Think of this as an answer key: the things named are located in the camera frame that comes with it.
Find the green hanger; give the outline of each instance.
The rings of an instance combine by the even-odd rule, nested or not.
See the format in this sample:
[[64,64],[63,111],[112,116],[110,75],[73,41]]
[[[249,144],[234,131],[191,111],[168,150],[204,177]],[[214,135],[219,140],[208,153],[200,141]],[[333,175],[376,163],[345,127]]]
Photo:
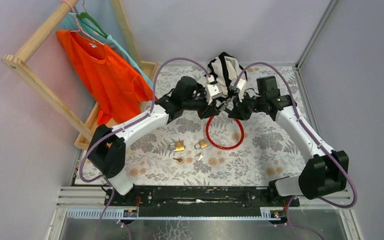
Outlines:
[[[75,16],[80,20],[80,22],[82,22],[84,25],[88,26],[89,28],[91,28],[91,29],[95,29],[95,27],[98,28],[99,31],[96,31],[96,32],[97,32],[99,35],[101,35],[102,37],[104,37],[105,39],[107,39],[108,34],[106,34],[106,33],[104,32],[104,30],[101,28],[101,26],[99,26],[99,24],[97,23],[97,21],[96,21],[93,17],[91,17],[91,16],[89,15],[89,13],[87,13],[87,12],[82,12],[82,13],[80,13],[80,14],[76,14]],[[85,19],[87,19],[87,20],[89,20],[91,23],[93,23],[93,25],[95,25],[95,27],[91,26],[91,25],[89,24],[89,22],[87,22]]]

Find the white wall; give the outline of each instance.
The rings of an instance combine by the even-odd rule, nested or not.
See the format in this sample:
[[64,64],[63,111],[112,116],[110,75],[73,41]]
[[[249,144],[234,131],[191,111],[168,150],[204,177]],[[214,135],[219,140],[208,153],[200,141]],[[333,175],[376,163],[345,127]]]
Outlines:
[[328,3],[124,0],[142,59],[159,63],[174,57],[208,63],[223,51],[243,63],[295,63]]
[[384,1],[340,1],[302,72],[323,137],[349,155],[364,239],[384,239]]
[[[15,54],[59,1],[0,1],[0,240],[41,240],[61,185],[68,184],[77,131],[1,62]],[[28,65],[86,119],[92,98],[52,34]]]

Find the floral tablecloth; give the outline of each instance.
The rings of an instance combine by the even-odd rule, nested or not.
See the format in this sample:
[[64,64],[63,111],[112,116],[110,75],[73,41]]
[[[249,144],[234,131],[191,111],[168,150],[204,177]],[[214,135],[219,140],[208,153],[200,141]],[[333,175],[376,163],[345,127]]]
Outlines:
[[[291,66],[279,66],[300,108],[303,107],[297,81]],[[281,78],[268,67],[248,69],[248,88],[257,89],[256,79],[274,75],[282,95],[287,94]],[[161,97],[182,76],[196,80],[203,71],[195,66],[167,66],[158,76],[156,96]],[[210,185],[210,186],[267,186],[268,182],[285,176],[299,175],[304,160],[286,132],[268,115],[253,113],[244,128],[243,143],[232,150],[221,150],[210,143],[204,149],[195,149],[199,140],[206,139],[207,119],[199,119],[196,112],[185,111],[170,124],[146,134],[126,150],[125,169],[136,185]],[[216,116],[209,128],[211,139],[222,146],[232,146],[241,138],[239,127],[224,112]],[[185,150],[173,152],[168,145],[184,141]],[[182,158],[178,162],[173,158]],[[84,176],[90,179],[100,174],[90,161],[84,167]],[[76,185],[87,184],[76,173]],[[104,184],[103,179],[93,183]]]

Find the glass panel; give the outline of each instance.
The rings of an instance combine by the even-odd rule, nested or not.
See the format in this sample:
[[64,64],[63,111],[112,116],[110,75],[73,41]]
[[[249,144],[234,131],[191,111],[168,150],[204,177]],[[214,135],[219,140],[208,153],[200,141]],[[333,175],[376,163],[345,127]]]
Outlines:
[[[347,235],[338,212],[334,209],[291,209],[293,223],[311,227],[326,240],[343,240]],[[65,221],[62,240],[95,240],[97,219]],[[299,239],[289,226],[274,227],[262,220],[136,220],[129,224],[135,240],[295,240]],[[305,240],[320,238],[307,229],[295,228]],[[115,220],[103,220],[99,227],[100,240],[129,239],[127,230]]]

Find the clothes hanger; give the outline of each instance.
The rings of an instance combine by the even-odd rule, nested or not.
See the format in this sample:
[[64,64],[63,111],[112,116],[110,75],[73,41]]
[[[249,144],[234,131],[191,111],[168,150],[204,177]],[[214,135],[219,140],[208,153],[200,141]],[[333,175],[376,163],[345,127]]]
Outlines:
[[[101,26],[99,26],[97,21],[91,15],[89,15],[88,11],[86,11],[85,0],[83,0],[82,6],[83,6],[83,9],[84,9],[84,12],[82,12],[80,14],[76,14],[75,16],[80,20],[80,22],[82,22],[84,25],[88,26],[89,28],[91,28],[93,30],[96,30],[96,28],[98,28],[99,31],[95,31],[95,32],[98,33],[99,35],[101,35],[102,37],[104,37],[105,39],[107,39],[108,34],[106,34],[104,32],[104,30],[101,28]],[[96,28],[91,26],[89,24],[89,22],[86,21],[85,19],[89,20]]]
[[[66,4],[68,4],[68,5],[71,7],[71,11],[72,11],[74,14],[76,14],[76,10],[74,9],[74,7],[73,7],[68,1],[66,1],[66,0],[62,0],[61,3],[63,3],[63,2],[66,3]],[[101,45],[104,45],[102,42],[96,40],[93,36],[89,35],[89,33],[87,33],[87,32],[82,28],[82,26],[80,25],[79,20],[77,19],[77,17],[75,18],[75,22],[77,23],[78,30],[70,30],[70,32],[82,32],[82,33],[84,33],[86,36],[88,36],[90,39],[92,39],[93,41],[95,41],[95,42],[97,42],[97,43],[99,43],[99,44],[101,44]]]

